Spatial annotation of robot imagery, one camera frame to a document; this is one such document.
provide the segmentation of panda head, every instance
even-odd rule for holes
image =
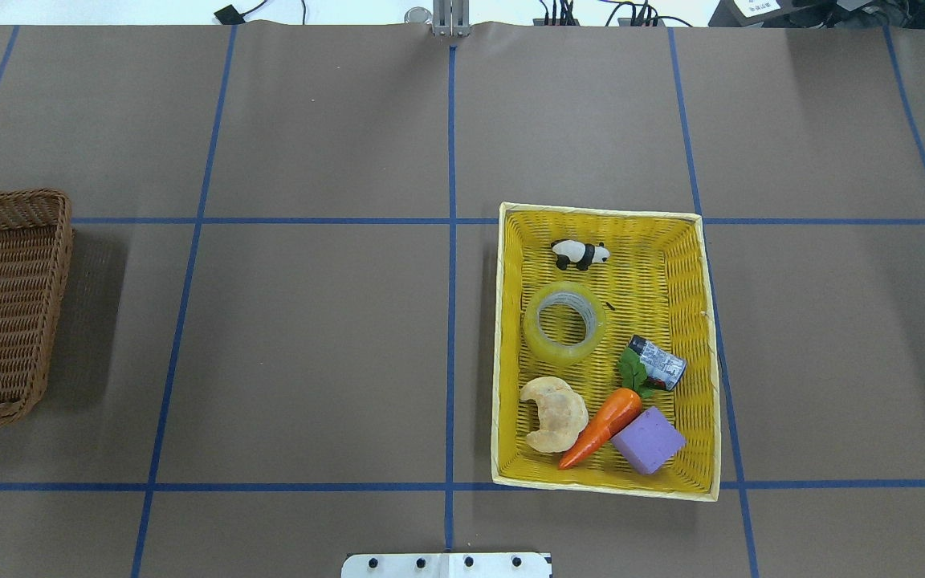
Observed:
[[[605,263],[609,260],[609,249],[605,248],[604,242],[599,242],[598,246],[595,246],[594,249],[594,258],[591,259],[591,263]]]

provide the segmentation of yellow basket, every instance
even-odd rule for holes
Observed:
[[[609,261],[588,271],[559,271],[551,242],[573,238],[605,243]],[[605,338],[583,361],[560,368],[530,355],[522,312],[530,296],[555,281],[573,281],[614,307]],[[584,324],[573,315],[542,314],[554,340],[576,343]],[[702,218],[687,213],[631,213],[503,202],[499,210],[499,271],[495,323],[495,399],[491,416],[491,476],[507,486],[604,491],[714,502],[719,496],[719,360]],[[537,428],[533,402],[519,401],[522,385],[541,376],[566,380],[594,416],[620,385],[616,362],[633,334],[687,360],[672,392],[656,392],[658,407],[687,445],[658,472],[634,471],[612,443],[569,470],[559,454],[526,443]]]

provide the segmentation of basket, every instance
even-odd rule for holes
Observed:
[[[609,261],[590,270],[559,271],[551,242],[573,238],[604,242]],[[520,328],[530,296],[555,281],[573,281],[614,308],[605,337],[583,361],[560,368],[530,355]],[[577,317],[542,315],[554,340],[579,341]],[[520,402],[522,385],[535,377],[566,380],[592,416],[620,385],[616,362],[631,336],[649,338],[687,360],[672,392],[645,401],[656,406],[687,439],[658,472],[641,475],[612,443],[569,470],[559,454],[540,454],[525,436],[537,428],[533,402]],[[498,293],[495,323],[495,391],[491,416],[491,476],[506,486],[603,491],[714,502],[719,497],[719,360],[712,292],[699,215],[598,211],[504,202],[499,210]]]
[[[0,425],[45,392],[72,247],[66,194],[0,193]]]

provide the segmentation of orange carrot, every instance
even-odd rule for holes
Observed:
[[[642,412],[642,398],[634,390],[619,388],[612,392],[601,404],[601,409],[588,427],[577,436],[577,443],[573,444],[559,461],[559,469],[572,468],[584,458],[594,454],[599,447],[605,445],[613,435],[620,433],[623,428]]]

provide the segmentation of small can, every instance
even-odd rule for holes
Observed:
[[[649,373],[649,381],[654,381],[654,384],[650,385],[660,385],[660,388],[665,388],[666,391],[672,391],[676,387],[680,377],[683,377],[683,370],[687,369],[686,360],[663,351],[645,337],[633,336],[627,347],[642,358],[642,363]]]

